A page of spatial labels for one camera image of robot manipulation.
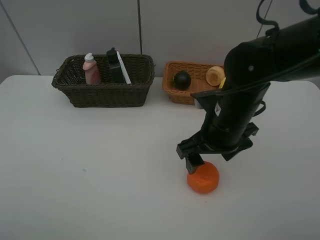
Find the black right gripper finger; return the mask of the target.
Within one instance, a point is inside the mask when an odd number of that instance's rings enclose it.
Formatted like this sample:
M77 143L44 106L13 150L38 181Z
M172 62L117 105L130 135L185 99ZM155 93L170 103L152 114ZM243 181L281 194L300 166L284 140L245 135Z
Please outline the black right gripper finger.
M186 169L190 175L194 174L204 164L205 162L199 154L188 154L185 157Z

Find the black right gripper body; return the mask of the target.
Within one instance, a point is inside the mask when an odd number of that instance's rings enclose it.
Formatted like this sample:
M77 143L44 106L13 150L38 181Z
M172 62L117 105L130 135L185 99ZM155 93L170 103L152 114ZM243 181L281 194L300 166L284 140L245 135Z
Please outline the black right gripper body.
M250 137L255 136L258 131L259 128L250 122L236 143L232 143L231 139L229 139L230 134L228 132L209 139L198 131L190 138L179 143L176 152L180 159L195 154L220 154L226 161L229 161L238 153L253 146Z

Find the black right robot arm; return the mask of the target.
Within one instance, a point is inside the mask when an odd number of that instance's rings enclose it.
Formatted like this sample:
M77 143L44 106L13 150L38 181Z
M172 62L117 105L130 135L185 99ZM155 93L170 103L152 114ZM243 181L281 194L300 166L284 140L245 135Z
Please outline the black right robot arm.
M265 36L240 43L227 54L222 88L192 95L205 110L205 119L176 149L190 174L204 164L203 154L220 154L229 161L253 146L250 137L259 129L251 120L266 109L263 98L272 81L320 74L320 11L305 0L299 5L310 18L282 29L257 15L259 23L270 26Z

